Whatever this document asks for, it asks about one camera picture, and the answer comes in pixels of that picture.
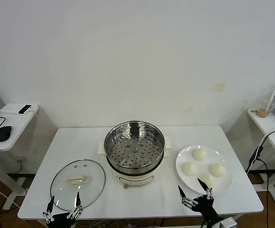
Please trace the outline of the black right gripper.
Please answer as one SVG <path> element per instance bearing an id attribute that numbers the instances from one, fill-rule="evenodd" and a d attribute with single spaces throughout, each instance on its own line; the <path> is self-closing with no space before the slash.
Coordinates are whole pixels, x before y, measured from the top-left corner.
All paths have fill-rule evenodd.
<path id="1" fill-rule="evenodd" d="M 209 188 L 205 182 L 197 178 L 199 184 L 206 192 L 206 196 L 199 196 L 195 199 L 191 199 L 187 197 L 182 190 L 182 188 L 178 185 L 178 189 L 180 192 L 181 203 L 191 209 L 194 212 L 199 212 L 205 220 L 216 220 L 219 218 L 218 213 L 213 208 L 213 189 Z"/>

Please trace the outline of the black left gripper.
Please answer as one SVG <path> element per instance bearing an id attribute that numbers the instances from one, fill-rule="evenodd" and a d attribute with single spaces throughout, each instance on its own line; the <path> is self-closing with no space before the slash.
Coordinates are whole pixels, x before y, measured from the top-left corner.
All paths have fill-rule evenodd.
<path id="1" fill-rule="evenodd" d="M 47 204 L 47 209 L 42 212 L 42 215 L 47 222 L 49 228 L 70 228 L 76 223 L 76 219 L 80 217 L 83 208 L 81 205 L 80 194 L 77 192 L 74 209 L 69 213 L 59 213 L 52 215 L 55 196 L 51 197 Z"/>

